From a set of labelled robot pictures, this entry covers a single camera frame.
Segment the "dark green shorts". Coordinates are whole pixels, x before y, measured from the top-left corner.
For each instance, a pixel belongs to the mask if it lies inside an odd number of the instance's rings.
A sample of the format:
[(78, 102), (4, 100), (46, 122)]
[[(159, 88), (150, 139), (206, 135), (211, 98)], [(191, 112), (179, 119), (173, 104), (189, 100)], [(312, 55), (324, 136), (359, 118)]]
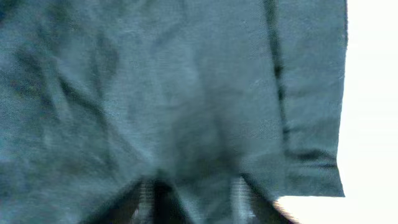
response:
[(80, 223), (143, 179), (153, 223), (342, 197), (346, 2), (1, 2), (1, 222)]

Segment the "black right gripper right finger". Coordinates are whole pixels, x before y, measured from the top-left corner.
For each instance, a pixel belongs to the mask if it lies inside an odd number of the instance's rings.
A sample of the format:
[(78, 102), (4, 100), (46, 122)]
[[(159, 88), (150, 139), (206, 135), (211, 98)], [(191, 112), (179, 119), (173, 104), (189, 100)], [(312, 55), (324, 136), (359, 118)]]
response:
[(236, 177), (231, 186), (233, 224), (293, 224), (244, 180)]

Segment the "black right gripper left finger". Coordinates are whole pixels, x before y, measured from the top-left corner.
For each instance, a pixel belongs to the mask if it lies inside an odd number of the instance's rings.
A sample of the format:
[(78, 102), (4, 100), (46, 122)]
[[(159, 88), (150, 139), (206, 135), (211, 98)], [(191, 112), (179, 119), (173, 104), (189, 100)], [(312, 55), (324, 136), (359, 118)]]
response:
[(116, 198), (108, 200), (81, 224), (150, 224), (153, 223), (155, 183), (143, 179), (126, 187)]

